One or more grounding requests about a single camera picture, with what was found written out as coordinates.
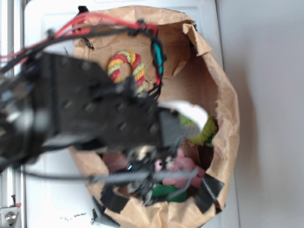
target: white object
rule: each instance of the white object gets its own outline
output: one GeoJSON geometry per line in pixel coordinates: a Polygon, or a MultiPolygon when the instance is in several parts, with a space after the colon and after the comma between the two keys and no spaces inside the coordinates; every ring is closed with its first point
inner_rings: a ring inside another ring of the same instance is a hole
{"type": "Polygon", "coordinates": [[[199,130],[202,131],[208,120],[208,113],[202,107],[193,105],[187,101],[166,101],[158,104],[159,107],[174,109],[180,114],[197,124],[199,130]]]}
{"type": "MultiPolygon", "coordinates": [[[[128,5],[146,5],[168,8],[188,14],[197,23],[198,31],[213,48],[212,53],[222,65],[218,18],[215,0],[32,0],[25,10],[25,46],[46,38],[48,29],[58,30],[78,13],[78,6],[86,5],[91,11],[128,5]]],[[[53,45],[48,51],[72,55],[71,41],[53,45]]],[[[28,170],[53,174],[79,174],[67,150],[45,153],[28,170]]],[[[28,227],[91,227],[93,204],[82,182],[59,182],[26,178],[28,227]],[[65,218],[84,214],[81,223],[65,218]]],[[[238,228],[238,207],[234,176],[231,180],[227,206],[204,228],[238,228]]]]}

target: screw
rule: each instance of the screw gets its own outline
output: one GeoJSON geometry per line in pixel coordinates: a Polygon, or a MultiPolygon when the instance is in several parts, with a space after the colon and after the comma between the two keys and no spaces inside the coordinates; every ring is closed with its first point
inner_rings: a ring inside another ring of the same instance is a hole
{"type": "Polygon", "coordinates": [[[116,109],[117,109],[118,111],[121,111],[123,108],[124,108],[124,104],[123,104],[123,103],[119,103],[119,104],[116,106],[116,109]]]}
{"type": "Polygon", "coordinates": [[[127,123],[122,123],[118,126],[119,130],[123,131],[127,127],[127,123]]]}
{"type": "Polygon", "coordinates": [[[63,109],[68,109],[68,108],[70,108],[70,107],[72,107],[72,106],[73,106],[73,102],[71,102],[71,101],[64,101],[64,102],[62,103],[63,109]]]}
{"type": "Polygon", "coordinates": [[[150,127],[149,131],[151,134],[155,134],[158,130],[158,124],[157,123],[153,123],[152,126],[150,127]]]}
{"type": "Polygon", "coordinates": [[[94,110],[94,105],[92,103],[88,103],[84,106],[84,110],[86,112],[90,113],[94,110]]]}
{"type": "Polygon", "coordinates": [[[91,63],[88,62],[88,61],[84,61],[82,64],[81,64],[81,68],[84,70],[84,71],[87,71],[88,69],[90,69],[91,67],[91,63]]]}
{"type": "Polygon", "coordinates": [[[152,112],[153,112],[153,106],[150,105],[149,108],[147,109],[147,113],[152,114],[152,112]]]}
{"type": "Polygon", "coordinates": [[[16,221],[16,218],[17,218],[16,214],[10,211],[9,213],[6,214],[5,221],[9,225],[11,225],[11,224],[13,224],[16,221]]]}
{"type": "Polygon", "coordinates": [[[0,137],[5,135],[6,130],[3,127],[0,127],[0,137]]]}
{"type": "Polygon", "coordinates": [[[60,65],[64,67],[69,62],[69,59],[67,57],[62,57],[60,60],[60,65]]]}

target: white wall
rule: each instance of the white wall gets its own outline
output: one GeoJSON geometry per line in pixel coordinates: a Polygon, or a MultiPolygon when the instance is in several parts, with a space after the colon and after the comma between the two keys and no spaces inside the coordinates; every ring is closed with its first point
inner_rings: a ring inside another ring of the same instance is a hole
{"type": "Polygon", "coordinates": [[[217,0],[241,112],[241,228],[304,227],[304,1],[217,0]]]}

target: black tape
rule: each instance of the black tape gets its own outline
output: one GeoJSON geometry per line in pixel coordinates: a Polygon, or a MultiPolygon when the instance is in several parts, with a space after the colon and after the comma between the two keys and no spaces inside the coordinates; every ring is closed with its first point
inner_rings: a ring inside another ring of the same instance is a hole
{"type": "Polygon", "coordinates": [[[115,213],[120,213],[129,201],[128,198],[115,194],[113,186],[108,184],[104,186],[100,200],[106,208],[115,213]]]}
{"type": "Polygon", "coordinates": [[[107,226],[111,226],[114,228],[120,227],[120,225],[114,221],[110,216],[106,215],[105,208],[103,208],[95,199],[95,197],[92,198],[94,209],[93,209],[93,219],[94,222],[105,224],[107,226]]]}
{"type": "Polygon", "coordinates": [[[194,196],[195,203],[202,213],[205,213],[217,201],[224,183],[206,174],[200,184],[198,193],[194,196]]]}

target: pink toy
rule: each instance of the pink toy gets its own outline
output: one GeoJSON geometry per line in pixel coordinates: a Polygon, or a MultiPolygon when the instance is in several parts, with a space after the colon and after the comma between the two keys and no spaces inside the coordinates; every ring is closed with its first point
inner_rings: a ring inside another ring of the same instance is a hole
{"type": "MultiPolygon", "coordinates": [[[[156,161],[156,164],[155,164],[156,171],[160,171],[162,169],[161,162],[162,161],[160,159],[156,161]]],[[[177,150],[177,157],[175,159],[174,164],[171,164],[171,165],[167,164],[167,170],[170,170],[170,171],[177,171],[177,170],[191,171],[191,170],[195,169],[196,167],[199,169],[199,172],[198,172],[197,176],[191,180],[191,185],[193,185],[195,188],[199,188],[200,182],[205,175],[205,171],[201,167],[197,166],[191,158],[185,157],[182,149],[177,150]]],[[[166,185],[166,186],[173,185],[176,188],[184,187],[186,182],[187,182],[187,179],[166,178],[166,179],[162,180],[163,185],[166,185]]]]}

